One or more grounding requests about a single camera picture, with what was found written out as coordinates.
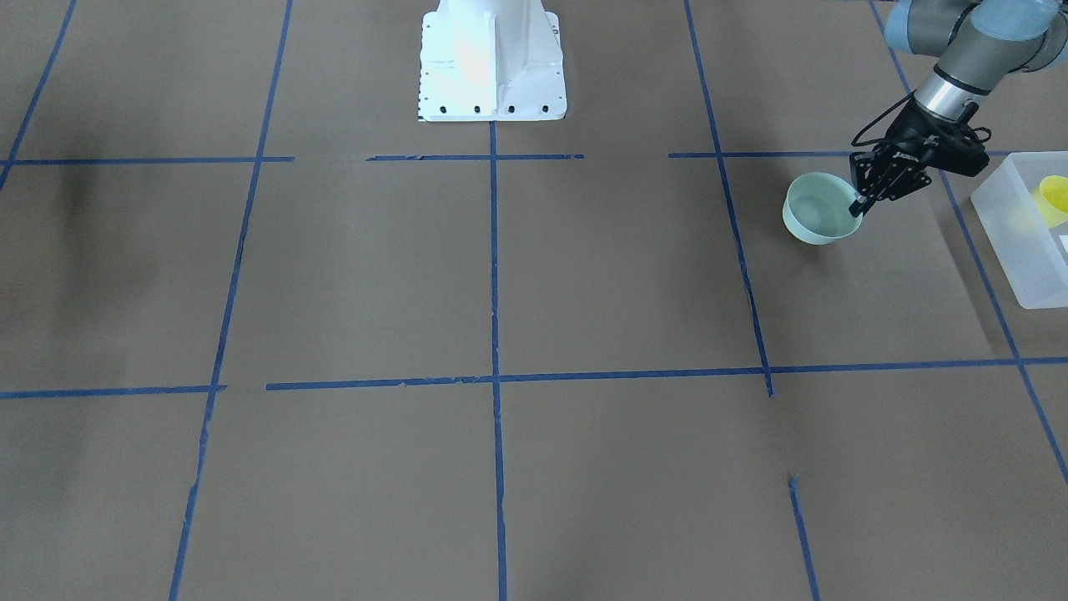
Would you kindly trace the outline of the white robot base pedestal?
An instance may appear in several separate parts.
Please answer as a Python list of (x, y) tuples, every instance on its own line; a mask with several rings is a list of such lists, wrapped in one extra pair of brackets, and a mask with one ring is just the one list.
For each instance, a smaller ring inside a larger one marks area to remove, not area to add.
[(422, 17), (420, 61), (420, 121), (566, 117), (560, 19), (541, 1), (440, 1)]

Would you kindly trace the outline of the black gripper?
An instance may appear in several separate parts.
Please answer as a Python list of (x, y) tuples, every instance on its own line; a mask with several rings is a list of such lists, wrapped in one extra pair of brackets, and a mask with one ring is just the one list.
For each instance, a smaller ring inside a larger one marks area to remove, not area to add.
[(976, 176), (990, 164), (987, 127), (972, 127), (978, 102), (968, 100), (960, 118), (942, 118), (912, 96), (889, 107), (850, 142), (852, 186), (849, 213), (861, 220), (879, 201), (896, 201), (930, 185), (928, 169)]

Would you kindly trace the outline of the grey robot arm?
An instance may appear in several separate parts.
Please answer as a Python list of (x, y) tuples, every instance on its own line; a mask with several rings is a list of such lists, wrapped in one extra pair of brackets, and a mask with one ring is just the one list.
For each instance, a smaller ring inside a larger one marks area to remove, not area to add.
[(884, 39), (889, 48), (934, 58), (934, 66), (884, 111), (883, 135), (854, 136), (854, 218), (928, 186), (931, 169), (976, 176), (988, 167), (990, 130), (971, 120), (1011, 73), (1042, 72), (1064, 60), (1065, 3), (899, 1), (884, 23)]

